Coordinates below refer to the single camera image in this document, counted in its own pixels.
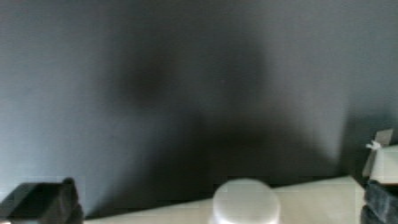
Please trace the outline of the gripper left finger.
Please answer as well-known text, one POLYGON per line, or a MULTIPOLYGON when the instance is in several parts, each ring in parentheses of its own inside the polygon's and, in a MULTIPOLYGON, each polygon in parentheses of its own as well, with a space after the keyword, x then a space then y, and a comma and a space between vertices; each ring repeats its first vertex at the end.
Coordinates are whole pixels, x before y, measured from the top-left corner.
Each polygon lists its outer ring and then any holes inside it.
POLYGON ((75 180, 24 183, 0 201, 0 224, 84 224, 75 180))

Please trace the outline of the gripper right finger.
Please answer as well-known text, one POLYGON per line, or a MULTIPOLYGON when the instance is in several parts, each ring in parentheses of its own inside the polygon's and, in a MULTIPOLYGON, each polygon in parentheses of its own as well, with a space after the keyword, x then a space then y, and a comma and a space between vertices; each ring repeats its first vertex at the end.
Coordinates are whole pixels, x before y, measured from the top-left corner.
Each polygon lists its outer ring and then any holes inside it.
POLYGON ((398 224, 398 184, 369 181, 362 224, 398 224))

